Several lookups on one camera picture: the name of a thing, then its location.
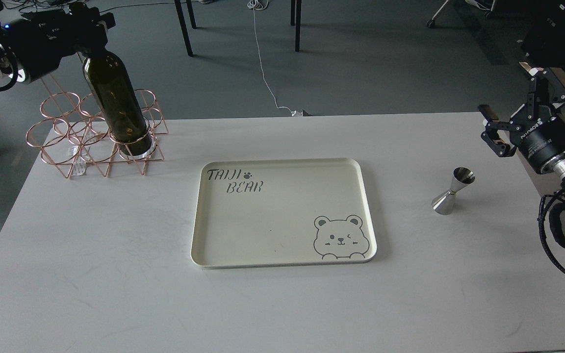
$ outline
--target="stainless steel jigger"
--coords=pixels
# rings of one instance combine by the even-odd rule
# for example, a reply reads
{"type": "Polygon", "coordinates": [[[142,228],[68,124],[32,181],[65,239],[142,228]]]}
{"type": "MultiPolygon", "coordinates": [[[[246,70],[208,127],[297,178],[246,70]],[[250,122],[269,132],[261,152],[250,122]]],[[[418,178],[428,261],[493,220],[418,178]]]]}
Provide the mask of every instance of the stainless steel jigger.
{"type": "Polygon", "coordinates": [[[453,170],[453,179],[450,188],[433,199],[431,205],[438,214],[451,214],[455,206],[455,195],[457,191],[467,187],[475,181],[475,174],[468,168],[459,167],[453,170]]]}

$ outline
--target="dark green glass bottle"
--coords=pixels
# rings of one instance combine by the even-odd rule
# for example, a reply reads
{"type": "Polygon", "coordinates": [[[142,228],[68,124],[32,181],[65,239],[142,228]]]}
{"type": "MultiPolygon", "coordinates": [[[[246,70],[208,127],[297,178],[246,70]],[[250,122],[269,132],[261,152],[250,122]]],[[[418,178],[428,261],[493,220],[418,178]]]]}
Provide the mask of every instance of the dark green glass bottle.
{"type": "Polygon", "coordinates": [[[152,148],[152,138],[126,67],[118,56],[106,49],[94,49],[85,56],[84,78],[112,136],[120,143],[119,150],[135,158],[143,157],[152,148]]]}

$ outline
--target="table surface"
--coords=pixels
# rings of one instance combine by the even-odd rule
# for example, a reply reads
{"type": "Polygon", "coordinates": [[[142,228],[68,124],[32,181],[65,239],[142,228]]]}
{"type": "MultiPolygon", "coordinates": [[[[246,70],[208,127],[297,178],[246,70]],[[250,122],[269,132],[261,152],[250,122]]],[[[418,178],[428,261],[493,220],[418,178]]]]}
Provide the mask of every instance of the table surface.
{"type": "Polygon", "coordinates": [[[166,159],[146,176],[64,179],[36,162],[0,233],[0,352],[565,349],[565,276],[539,243],[538,193],[517,157],[479,138],[480,114],[167,123],[166,159]],[[363,172],[372,261],[191,261],[204,165],[339,157],[363,172]],[[436,214],[455,167],[477,179],[436,214]]]}

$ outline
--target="bear cartoon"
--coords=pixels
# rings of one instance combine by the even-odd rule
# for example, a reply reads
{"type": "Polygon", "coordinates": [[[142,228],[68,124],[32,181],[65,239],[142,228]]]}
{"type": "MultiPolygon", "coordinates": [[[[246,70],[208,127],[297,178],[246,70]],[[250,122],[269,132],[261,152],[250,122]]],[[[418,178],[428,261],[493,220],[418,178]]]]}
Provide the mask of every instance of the bear cartoon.
{"type": "Polygon", "coordinates": [[[363,234],[363,221],[358,215],[349,215],[347,219],[330,220],[321,215],[313,224],[318,232],[313,241],[315,251],[325,257],[336,259],[363,257],[370,250],[370,241],[363,234]]]}

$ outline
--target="white serving tray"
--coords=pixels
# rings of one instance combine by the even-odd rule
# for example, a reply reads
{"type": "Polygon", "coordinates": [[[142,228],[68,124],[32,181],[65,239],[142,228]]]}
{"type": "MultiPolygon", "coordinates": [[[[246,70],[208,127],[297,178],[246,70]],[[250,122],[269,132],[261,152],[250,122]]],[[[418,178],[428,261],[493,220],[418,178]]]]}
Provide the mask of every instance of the white serving tray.
{"type": "Polygon", "coordinates": [[[207,268],[363,263],[376,239],[350,158],[209,163],[191,259],[207,268]]]}

